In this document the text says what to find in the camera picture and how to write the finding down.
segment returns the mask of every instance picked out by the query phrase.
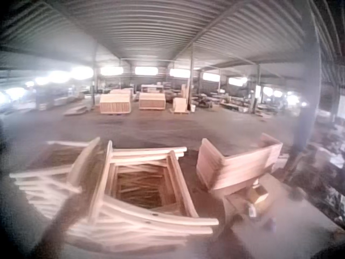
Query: steel support column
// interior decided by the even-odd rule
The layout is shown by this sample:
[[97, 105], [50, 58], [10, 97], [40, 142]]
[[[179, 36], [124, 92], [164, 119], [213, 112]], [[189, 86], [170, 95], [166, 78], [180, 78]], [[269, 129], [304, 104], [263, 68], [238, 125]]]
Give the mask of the steel support column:
[[199, 76], [198, 76], [198, 83], [199, 83], [199, 86], [198, 86], [198, 94], [200, 94], [200, 90], [201, 90], [201, 88], [203, 87], [203, 84], [202, 84], [202, 82], [201, 82], [201, 80], [202, 80], [202, 73], [203, 73], [203, 71], [199, 71]]
[[192, 85], [193, 85], [193, 75], [194, 75], [194, 44], [191, 45], [191, 54], [190, 54], [190, 67], [189, 67], [189, 71], [190, 71], [190, 76], [189, 76], [189, 81], [187, 84], [187, 106], [188, 109], [190, 109], [190, 96], [191, 96], [191, 89], [192, 89]]
[[316, 109], [320, 102], [321, 92], [321, 51], [319, 36], [316, 31], [315, 18], [309, 0], [296, 1], [296, 8], [302, 17], [302, 28], [305, 34], [303, 44], [303, 86], [302, 96], [307, 106], [301, 109], [299, 121], [294, 133], [293, 146], [285, 166], [285, 175], [292, 174], [295, 162], [307, 146], [314, 128]]
[[258, 98], [256, 98], [256, 89], [257, 85], [260, 85], [260, 80], [261, 80], [261, 70], [260, 70], [260, 65], [257, 65], [257, 81], [255, 84], [252, 84], [252, 90], [254, 91], [251, 94], [251, 102], [250, 102], [250, 113], [255, 113], [256, 105], [258, 102]]
[[220, 84], [222, 82], [222, 70], [219, 69], [219, 82], [218, 82], [218, 94], [219, 94], [219, 90], [220, 90]]
[[97, 84], [97, 65], [96, 65], [96, 56], [97, 56], [97, 48], [98, 42], [95, 42], [95, 49], [93, 52], [93, 82], [91, 83], [91, 99], [92, 99], [92, 106], [95, 105], [95, 85]]

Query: wooden frame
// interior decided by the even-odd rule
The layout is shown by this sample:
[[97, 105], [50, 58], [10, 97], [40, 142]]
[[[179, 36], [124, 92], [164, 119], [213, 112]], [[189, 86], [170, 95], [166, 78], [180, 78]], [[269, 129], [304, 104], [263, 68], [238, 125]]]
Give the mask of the wooden frame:
[[[66, 198], [81, 192], [82, 173], [95, 153], [99, 153], [100, 139], [49, 143], [84, 149], [72, 165], [15, 173], [10, 177], [16, 179], [15, 184], [25, 192], [28, 202], [52, 219]], [[178, 157], [186, 150], [185, 147], [113, 149], [109, 141], [103, 170], [92, 190], [88, 217], [67, 233], [75, 240], [117, 252], [184, 245], [189, 236], [212, 234], [212, 226], [218, 220], [199, 218], [178, 163]], [[149, 182], [142, 182], [144, 178], [149, 178]], [[137, 189], [133, 186], [137, 183], [143, 186], [141, 196], [148, 188], [157, 186], [161, 206], [147, 209], [124, 201], [128, 192]]]
[[249, 185], [275, 164], [282, 143], [262, 134], [260, 148], [239, 155], [224, 157], [212, 143], [202, 140], [197, 161], [197, 174], [208, 190], [228, 188], [228, 193]]
[[165, 94], [141, 92], [139, 94], [139, 109], [165, 110]]
[[130, 113], [129, 92], [116, 94], [102, 94], [99, 102], [100, 113], [102, 114], [124, 114]]

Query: unfinished wooden furniture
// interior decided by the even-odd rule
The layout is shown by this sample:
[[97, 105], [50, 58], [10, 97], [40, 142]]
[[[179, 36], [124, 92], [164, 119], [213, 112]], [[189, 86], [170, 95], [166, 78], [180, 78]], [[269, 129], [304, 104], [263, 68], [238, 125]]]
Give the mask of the unfinished wooden furniture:
[[[82, 172], [99, 138], [49, 144], [84, 149], [73, 165], [10, 176], [29, 202], [51, 219], [71, 193], [81, 191]], [[109, 141], [103, 169], [91, 190], [88, 217], [69, 229], [69, 236], [102, 250], [123, 252], [183, 245], [191, 236], [212, 234], [218, 220], [199, 218], [178, 163], [186, 150], [113, 149]]]
[[187, 113], [187, 99], [175, 97], [172, 107], [171, 112], [173, 113]]
[[139, 109], [165, 110], [165, 94], [141, 92], [139, 95]]
[[99, 105], [102, 114], [130, 113], [130, 93], [102, 94]]
[[262, 134], [259, 149], [225, 157], [203, 139], [199, 149], [197, 174], [209, 191], [227, 188], [227, 194], [253, 184], [276, 162], [282, 143]]

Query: wooden slat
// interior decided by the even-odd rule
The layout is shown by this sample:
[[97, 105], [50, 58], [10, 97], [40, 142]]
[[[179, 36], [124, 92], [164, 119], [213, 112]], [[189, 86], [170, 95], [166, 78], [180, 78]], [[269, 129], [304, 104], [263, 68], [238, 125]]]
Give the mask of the wooden slat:
[[96, 185], [96, 188], [95, 188], [92, 200], [91, 200], [91, 205], [90, 205], [90, 210], [89, 210], [89, 215], [88, 215], [88, 220], [90, 223], [96, 222], [96, 218], [98, 217], [99, 210], [102, 206], [102, 199], [104, 196], [104, 191], [106, 188], [108, 173], [109, 173], [109, 169], [110, 169], [112, 150], [113, 150], [113, 143], [111, 141], [109, 141], [108, 146], [107, 146], [106, 160], [105, 160], [103, 172], [99, 177], [99, 181]]
[[178, 186], [180, 188], [180, 192], [183, 199], [183, 204], [185, 206], [186, 212], [191, 217], [199, 217], [198, 213], [195, 210], [192, 198], [190, 197], [187, 184], [184, 181], [184, 177], [180, 168], [180, 165], [176, 159], [175, 153], [170, 152], [169, 156], [167, 157], [168, 168], [171, 168], [172, 172], [174, 172], [175, 178], [178, 182]]
[[126, 202], [122, 202], [109, 197], [104, 196], [103, 205], [112, 209], [118, 210], [122, 213], [137, 216], [142, 219], [170, 223], [170, 224], [182, 224], [187, 226], [214, 226], [218, 224], [216, 219], [205, 219], [205, 218], [191, 218], [182, 216], [166, 215], [164, 213], [152, 212], [148, 209], [143, 209], [137, 206], [133, 206]]
[[101, 139], [97, 137], [82, 150], [76, 161], [73, 163], [73, 167], [67, 176], [67, 182], [69, 184], [79, 187], [82, 174], [87, 171], [87, 168], [90, 165], [90, 160], [95, 156], [100, 141]]
[[37, 177], [37, 176], [51, 176], [51, 175], [56, 175], [56, 174], [66, 174], [70, 172], [71, 169], [72, 169], [72, 165], [43, 168], [43, 169], [35, 170], [35, 171], [11, 173], [10, 178], [18, 179], [18, 178]]

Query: wooden board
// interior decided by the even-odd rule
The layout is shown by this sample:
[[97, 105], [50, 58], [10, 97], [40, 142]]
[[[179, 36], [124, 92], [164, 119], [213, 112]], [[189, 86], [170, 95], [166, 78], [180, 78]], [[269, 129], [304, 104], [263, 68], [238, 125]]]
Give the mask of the wooden board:
[[276, 162], [282, 143], [263, 134], [259, 147], [256, 150], [243, 154], [224, 157], [215, 146], [207, 139], [202, 140], [197, 161], [197, 174], [209, 191], [227, 188], [230, 186], [242, 186], [241, 183], [249, 183], [266, 172]]
[[141, 110], [165, 110], [164, 93], [140, 93], [139, 109]]
[[102, 114], [130, 113], [130, 93], [102, 94], [99, 107]]

